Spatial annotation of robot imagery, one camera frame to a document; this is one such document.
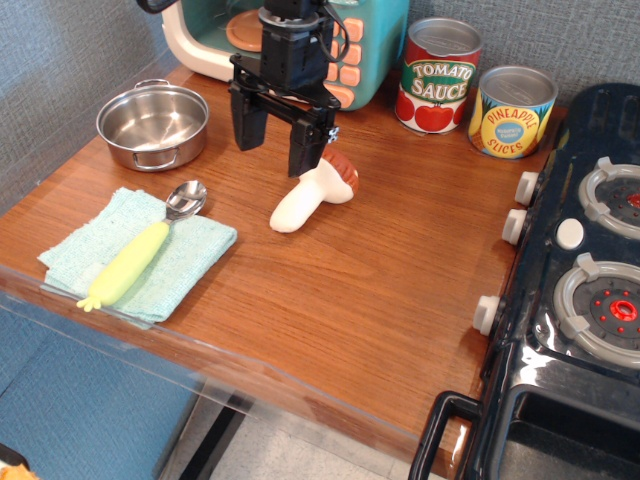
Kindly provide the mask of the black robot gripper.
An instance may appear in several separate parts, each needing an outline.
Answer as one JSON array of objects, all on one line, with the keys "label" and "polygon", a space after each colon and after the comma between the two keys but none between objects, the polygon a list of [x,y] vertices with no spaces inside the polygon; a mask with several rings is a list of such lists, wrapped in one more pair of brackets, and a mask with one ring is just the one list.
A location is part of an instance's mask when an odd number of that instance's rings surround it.
[{"label": "black robot gripper", "polygon": [[324,86],[333,27],[341,20],[327,1],[266,1],[258,10],[262,47],[258,59],[234,54],[231,113],[238,148],[264,143],[269,114],[291,123],[288,176],[315,169],[335,137],[340,102]]}]

